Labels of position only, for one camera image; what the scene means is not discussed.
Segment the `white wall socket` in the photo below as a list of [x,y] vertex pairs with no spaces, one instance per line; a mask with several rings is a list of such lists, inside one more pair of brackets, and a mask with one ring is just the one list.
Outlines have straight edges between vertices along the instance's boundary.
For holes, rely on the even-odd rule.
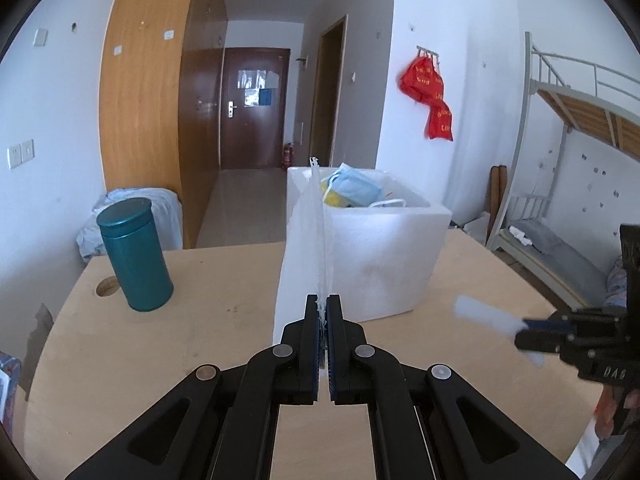
[[19,144],[11,145],[6,149],[6,159],[9,170],[13,170],[25,162],[30,162],[35,158],[35,143],[29,139]]

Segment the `teal cylindrical tin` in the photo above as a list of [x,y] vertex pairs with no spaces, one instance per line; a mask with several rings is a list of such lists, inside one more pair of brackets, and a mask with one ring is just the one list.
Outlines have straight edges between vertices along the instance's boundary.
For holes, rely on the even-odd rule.
[[111,261],[120,288],[129,307],[138,312],[151,312],[170,299],[174,292],[160,241],[153,222],[132,234],[109,237],[105,226],[106,215],[116,205],[100,215],[106,253]]

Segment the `magazine on left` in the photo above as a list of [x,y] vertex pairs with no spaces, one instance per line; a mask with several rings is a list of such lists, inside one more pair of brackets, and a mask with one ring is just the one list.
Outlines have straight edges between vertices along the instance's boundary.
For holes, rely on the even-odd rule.
[[15,399],[21,371],[22,362],[19,359],[6,352],[0,352],[1,423],[10,437],[13,436]]

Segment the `red fire extinguisher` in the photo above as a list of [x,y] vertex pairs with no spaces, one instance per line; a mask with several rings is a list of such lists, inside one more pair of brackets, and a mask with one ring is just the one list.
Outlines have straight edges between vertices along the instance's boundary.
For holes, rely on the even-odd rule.
[[282,152],[282,168],[288,170],[292,166],[294,148],[292,143],[287,143]]

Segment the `wooden wardrobe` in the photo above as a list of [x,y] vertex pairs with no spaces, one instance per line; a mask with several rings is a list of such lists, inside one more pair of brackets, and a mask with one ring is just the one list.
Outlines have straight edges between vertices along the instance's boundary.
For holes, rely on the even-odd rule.
[[224,0],[115,0],[100,73],[105,186],[166,188],[195,246],[219,170]]

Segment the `metal bunk bed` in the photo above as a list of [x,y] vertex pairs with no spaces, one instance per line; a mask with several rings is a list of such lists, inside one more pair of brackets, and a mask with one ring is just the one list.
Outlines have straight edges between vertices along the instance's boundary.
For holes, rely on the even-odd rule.
[[525,35],[524,88],[509,181],[487,246],[571,308],[599,307],[639,220],[639,79],[538,48]]

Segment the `white styrofoam box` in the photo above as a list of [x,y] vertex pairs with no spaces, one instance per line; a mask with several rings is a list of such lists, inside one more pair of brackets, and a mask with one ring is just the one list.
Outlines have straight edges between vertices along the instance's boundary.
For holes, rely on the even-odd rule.
[[329,219],[330,295],[345,318],[362,322],[413,310],[426,295],[444,246],[450,211],[386,171],[363,173],[405,207],[335,208]]

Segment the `white foam sheet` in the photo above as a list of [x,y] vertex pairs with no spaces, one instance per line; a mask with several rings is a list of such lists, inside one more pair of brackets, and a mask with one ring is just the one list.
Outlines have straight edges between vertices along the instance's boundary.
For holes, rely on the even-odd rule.
[[307,167],[286,173],[285,246],[280,270],[272,341],[282,339],[285,326],[304,317],[307,298],[314,296],[316,317],[326,325],[330,294],[329,219],[323,203],[321,166],[314,157]]

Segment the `white bundle behind table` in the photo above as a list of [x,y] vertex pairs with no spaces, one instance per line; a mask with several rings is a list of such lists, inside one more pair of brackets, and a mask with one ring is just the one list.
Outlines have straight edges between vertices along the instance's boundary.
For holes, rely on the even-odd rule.
[[105,226],[109,237],[132,234],[153,222],[160,248],[183,248],[182,205],[175,192],[167,188],[116,188],[98,199],[76,237],[78,252],[84,263],[94,256],[106,255],[100,215],[114,205],[115,211],[106,215]]

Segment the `dark brown entrance door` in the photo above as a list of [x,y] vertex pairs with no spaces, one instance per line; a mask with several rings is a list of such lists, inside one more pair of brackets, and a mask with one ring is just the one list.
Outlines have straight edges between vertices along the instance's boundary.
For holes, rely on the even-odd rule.
[[280,166],[290,55],[276,48],[230,48],[224,54],[223,170]]

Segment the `blue face mask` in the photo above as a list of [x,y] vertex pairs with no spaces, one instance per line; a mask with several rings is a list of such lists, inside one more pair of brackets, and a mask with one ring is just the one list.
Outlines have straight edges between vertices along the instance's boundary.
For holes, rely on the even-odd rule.
[[328,181],[335,192],[349,201],[347,208],[390,208],[405,207],[403,198],[387,195],[382,185],[367,177],[363,172],[346,164],[341,164],[329,177]]

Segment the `red hanging bags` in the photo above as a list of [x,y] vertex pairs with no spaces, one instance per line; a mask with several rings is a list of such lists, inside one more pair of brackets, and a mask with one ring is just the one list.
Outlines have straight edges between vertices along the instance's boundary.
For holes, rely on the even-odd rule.
[[435,52],[416,47],[416,57],[400,75],[398,87],[405,96],[428,108],[424,128],[428,140],[454,140],[452,114],[444,99],[445,86]]

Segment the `yellow foam fruit net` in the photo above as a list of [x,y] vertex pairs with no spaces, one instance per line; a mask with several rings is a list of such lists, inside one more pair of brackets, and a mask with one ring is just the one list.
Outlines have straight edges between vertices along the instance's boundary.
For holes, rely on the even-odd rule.
[[322,202],[325,203],[326,206],[335,208],[347,208],[350,206],[349,201],[346,200],[344,196],[341,196],[341,194],[335,192],[328,181],[321,182],[321,195]]

